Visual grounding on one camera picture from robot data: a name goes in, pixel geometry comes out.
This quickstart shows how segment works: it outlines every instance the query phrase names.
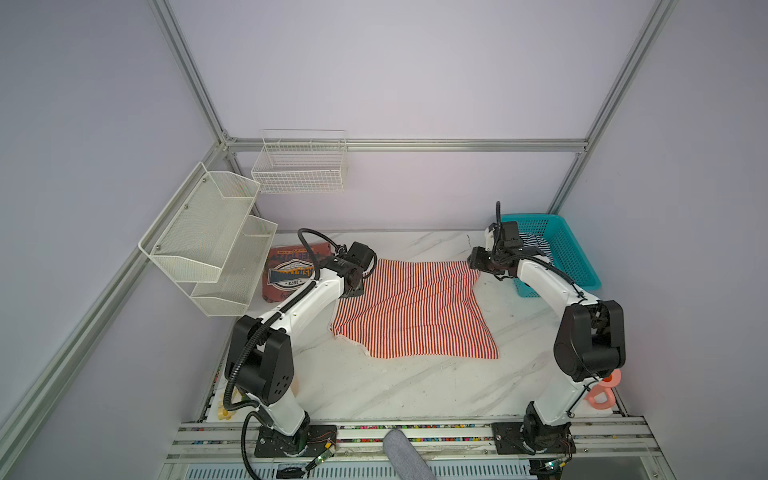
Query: black and white striped cloth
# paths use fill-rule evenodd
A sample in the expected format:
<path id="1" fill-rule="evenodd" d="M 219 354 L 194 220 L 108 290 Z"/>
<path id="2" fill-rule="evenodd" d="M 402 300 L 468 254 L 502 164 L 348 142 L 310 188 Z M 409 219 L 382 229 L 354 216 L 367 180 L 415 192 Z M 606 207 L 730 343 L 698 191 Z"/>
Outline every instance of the black and white striped cloth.
<path id="1" fill-rule="evenodd" d="M 538 235 L 522 232 L 520 232 L 520 238 L 523 240 L 523 247 L 538 247 L 539 250 L 544 252 L 550 263 L 554 263 L 552 249 L 549 247 L 549 242 L 547 240 L 544 240 Z"/>

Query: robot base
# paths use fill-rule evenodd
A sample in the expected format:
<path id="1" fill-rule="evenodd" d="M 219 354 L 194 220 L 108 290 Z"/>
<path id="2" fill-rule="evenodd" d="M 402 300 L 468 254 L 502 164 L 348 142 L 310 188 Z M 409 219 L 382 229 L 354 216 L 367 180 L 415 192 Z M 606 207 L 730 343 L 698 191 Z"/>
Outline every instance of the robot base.
<path id="1" fill-rule="evenodd" d="M 336 425 L 310 425 L 304 417 L 299 431 L 286 436 L 262 425 L 253 456 L 256 458 L 317 457 L 326 450 L 328 441 L 336 443 Z"/>
<path id="2" fill-rule="evenodd" d="M 499 455 L 535 455 L 575 452 L 570 423 L 544 425 L 536 414 L 533 402 L 528 404 L 522 422 L 491 424 L 496 452 Z"/>

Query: teal plastic basket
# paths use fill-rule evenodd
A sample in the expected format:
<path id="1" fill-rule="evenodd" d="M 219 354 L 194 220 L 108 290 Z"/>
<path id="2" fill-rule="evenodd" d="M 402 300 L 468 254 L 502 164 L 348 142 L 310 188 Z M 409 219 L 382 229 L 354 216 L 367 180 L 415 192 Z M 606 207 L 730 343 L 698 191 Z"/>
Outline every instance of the teal plastic basket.
<path id="1" fill-rule="evenodd" d="M 549 242 L 554 265 L 571 276 L 584 290 L 600 288 L 600 279 L 589 264 L 565 219 L 559 215 L 517 214 L 502 215 L 502 222 L 517 222 L 521 233 L 538 235 Z M 515 280 L 519 296 L 538 296 L 536 290 Z"/>

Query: wire mesh basket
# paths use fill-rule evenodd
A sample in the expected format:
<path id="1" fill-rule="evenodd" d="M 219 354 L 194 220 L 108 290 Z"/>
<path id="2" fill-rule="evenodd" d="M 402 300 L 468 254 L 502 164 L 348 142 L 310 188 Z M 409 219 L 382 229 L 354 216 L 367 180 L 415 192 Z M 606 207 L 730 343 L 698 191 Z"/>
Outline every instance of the wire mesh basket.
<path id="1" fill-rule="evenodd" d="M 242 316 L 261 278 L 277 224 L 250 215 L 258 182 L 232 172 L 208 171 L 202 164 L 190 174 L 195 177 L 199 180 L 167 227 L 158 233 L 161 214 L 139 248 L 206 315 Z"/>
<path id="2" fill-rule="evenodd" d="M 346 132 L 263 130 L 264 146 L 251 175 L 263 194 L 344 191 Z"/>

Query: black mounting plate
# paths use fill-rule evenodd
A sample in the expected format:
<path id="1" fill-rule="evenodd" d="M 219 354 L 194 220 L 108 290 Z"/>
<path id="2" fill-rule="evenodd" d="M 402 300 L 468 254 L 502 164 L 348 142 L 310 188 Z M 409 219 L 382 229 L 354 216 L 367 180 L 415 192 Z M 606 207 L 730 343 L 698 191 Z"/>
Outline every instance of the black mounting plate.
<path id="1" fill-rule="evenodd" d="M 326 440 L 336 443 L 336 425 L 310 425 L 309 441 L 297 456 L 315 458 L 326 450 Z M 293 458 L 283 451 L 283 444 L 275 439 L 275 431 L 262 425 L 253 456 L 256 458 Z"/>
<path id="2" fill-rule="evenodd" d="M 491 430 L 493 431 L 493 441 L 496 444 L 496 453 L 499 455 L 532 455 L 532 453 L 523 446 L 524 439 L 521 432 L 522 427 L 522 422 L 492 423 Z M 567 441 L 571 446 L 571 453 L 576 452 L 576 445 L 574 445 L 573 437 L 570 434 L 563 440 Z M 537 454 L 541 455 L 547 455 L 549 453 L 568 453 L 568 449 L 562 442 L 553 442 L 552 446 L 543 452 L 537 452 Z"/>

